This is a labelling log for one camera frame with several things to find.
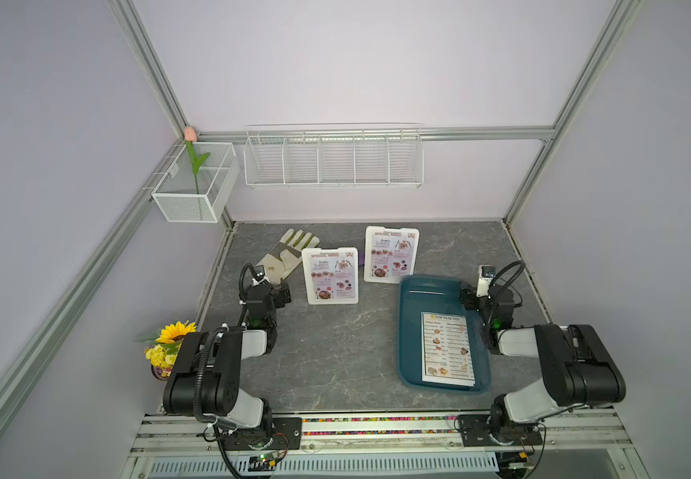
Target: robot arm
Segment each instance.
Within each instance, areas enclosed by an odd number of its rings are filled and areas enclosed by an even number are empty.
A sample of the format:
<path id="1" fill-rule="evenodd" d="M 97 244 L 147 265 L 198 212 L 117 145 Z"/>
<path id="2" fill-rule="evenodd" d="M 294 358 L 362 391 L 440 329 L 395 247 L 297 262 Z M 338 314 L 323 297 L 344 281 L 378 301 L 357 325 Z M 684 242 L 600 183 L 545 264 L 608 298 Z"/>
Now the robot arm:
<path id="1" fill-rule="evenodd" d="M 624 379 L 592 326 L 539 324 L 498 331 L 497 338 L 501 354 L 538 357 L 542 370 L 542 378 L 495 399 L 511 422 L 535 423 L 572 407 L 625 397 Z"/>
<path id="2" fill-rule="evenodd" d="M 516 273 L 503 285 L 496 284 L 513 267 L 518 267 Z M 573 407 L 604 406 L 625 397 L 622 375 L 592 326 L 513 328 L 513 310 L 520 304 L 513 302 L 509 285 L 524 267 L 523 261 L 516 261 L 496 275 L 490 266 L 479 267 L 476 291 L 460 292 L 465 309 L 479 312 L 483 340 L 492 354 L 540 361 L 542 378 L 495 398 L 485 427 L 495 442 L 504 440 L 503 428 L 531 428 L 542 418 Z"/>
<path id="3" fill-rule="evenodd" d="M 253 285 L 245 289 L 247 270 L 253 273 Z M 272 287 L 262 268 L 256 271 L 251 264 L 245 265 L 240 277 L 240 298 L 243 310 L 238 326 L 224 324 L 211 333 L 186 335 L 162 402 L 168 414 L 211 419 L 223 431 L 241 428 L 257 437 L 271 437 L 274 430 L 268 402 L 239 388 L 240 362 L 271 352 L 276 340 L 276 308 L 292 298 L 286 283 Z"/>

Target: yellow artificial flower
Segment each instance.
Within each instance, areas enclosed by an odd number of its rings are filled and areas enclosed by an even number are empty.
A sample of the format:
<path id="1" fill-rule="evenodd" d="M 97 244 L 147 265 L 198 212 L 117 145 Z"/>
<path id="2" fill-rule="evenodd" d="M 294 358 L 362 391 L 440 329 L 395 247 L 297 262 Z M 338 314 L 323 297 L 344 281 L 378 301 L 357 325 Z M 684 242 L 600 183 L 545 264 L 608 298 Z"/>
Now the yellow artificial flower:
<path id="1" fill-rule="evenodd" d="M 156 340 L 157 342 L 170 344 L 171 342 L 182 340 L 183 336 L 185 336 L 187 333 L 196 333 L 196 331 L 196 323 L 183 324 L 178 321 L 175 324 L 165 326 L 161 333 L 159 333 L 159 337 Z"/>
<path id="2" fill-rule="evenodd" d="M 164 368 L 167 367 L 165 358 L 167 353 L 164 352 L 164 348 L 158 344 L 152 348 L 146 350 L 146 359 L 151 361 L 151 364 L 155 367 Z"/>

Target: sunflower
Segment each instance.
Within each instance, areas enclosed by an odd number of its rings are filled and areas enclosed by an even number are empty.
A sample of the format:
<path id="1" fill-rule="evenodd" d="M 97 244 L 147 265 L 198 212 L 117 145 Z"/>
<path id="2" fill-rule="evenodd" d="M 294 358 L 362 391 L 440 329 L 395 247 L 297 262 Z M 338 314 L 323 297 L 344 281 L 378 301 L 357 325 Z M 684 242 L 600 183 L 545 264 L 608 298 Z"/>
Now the sunflower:
<path id="1" fill-rule="evenodd" d="M 159 337 L 156 340 L 157 342 L 163 342 L 164 344 L 171 344 L 175 341 L 182 340 L 187 333 L 196 333 L 196 330 L 196 323 L 183 324 L 178 321 L 175 324 L 165 326 L 161 333 L 159 333 Z"/>

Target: wire mesh shelf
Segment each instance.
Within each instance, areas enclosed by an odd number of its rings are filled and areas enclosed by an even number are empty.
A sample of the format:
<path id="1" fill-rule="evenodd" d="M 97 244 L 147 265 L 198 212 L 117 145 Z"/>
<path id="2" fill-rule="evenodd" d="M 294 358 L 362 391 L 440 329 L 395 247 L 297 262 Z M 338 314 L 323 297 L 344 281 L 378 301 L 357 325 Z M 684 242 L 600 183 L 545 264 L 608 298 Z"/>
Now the wire mesh shelf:
<path id="1" fill-rule="evenodd" d="M 420 129 L 248 133 L 246 184 L 274 187 L 388 187 L 423 183 Z"/>
<path id="2" fill-rule="evenodd" d="M 194 142 L 194 151 L 210 154 L 196 180 L 183 145 L 151 193 L 168 222 L 217 223 L 239 176 L 232 143 Z"/>

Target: work glove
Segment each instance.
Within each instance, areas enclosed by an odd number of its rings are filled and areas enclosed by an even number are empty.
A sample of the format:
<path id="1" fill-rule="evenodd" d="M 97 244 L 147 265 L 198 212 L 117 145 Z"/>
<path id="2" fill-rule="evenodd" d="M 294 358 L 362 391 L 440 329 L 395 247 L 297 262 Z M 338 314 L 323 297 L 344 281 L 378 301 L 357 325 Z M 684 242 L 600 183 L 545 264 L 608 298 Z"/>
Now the work glove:
<path id="1" fill-rule="evenodd" d="M 315 247 L 319 238 L 312 233 L 290 228 L 266 254 L 257 266 L 265 269 L 265 277 L 272 284 L 279 285 L 302 262 L 300 256 L 304 247 Z"/>

